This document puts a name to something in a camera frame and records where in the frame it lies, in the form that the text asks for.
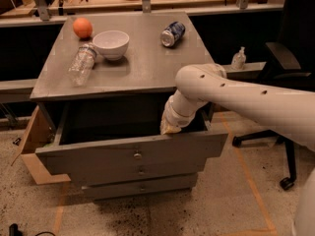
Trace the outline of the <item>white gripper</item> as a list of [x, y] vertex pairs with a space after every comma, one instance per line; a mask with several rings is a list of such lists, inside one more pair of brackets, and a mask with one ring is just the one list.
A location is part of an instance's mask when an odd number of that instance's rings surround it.
[[161, 122], [160, 133], [176, 134], [187, 127], [195, 118], [197, 103], [183, 95], [172, 95], [165, 104]]

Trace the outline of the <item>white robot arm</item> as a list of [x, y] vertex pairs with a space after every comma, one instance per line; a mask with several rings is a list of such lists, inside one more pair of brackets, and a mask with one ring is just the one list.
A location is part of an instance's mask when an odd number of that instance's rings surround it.
[[285, 139], [315, 151], [315, 93], [229, 80], [218, 64], [181, 68], [165, 104], [160, 132], [178, 133], [209, 102], [234, 111]]

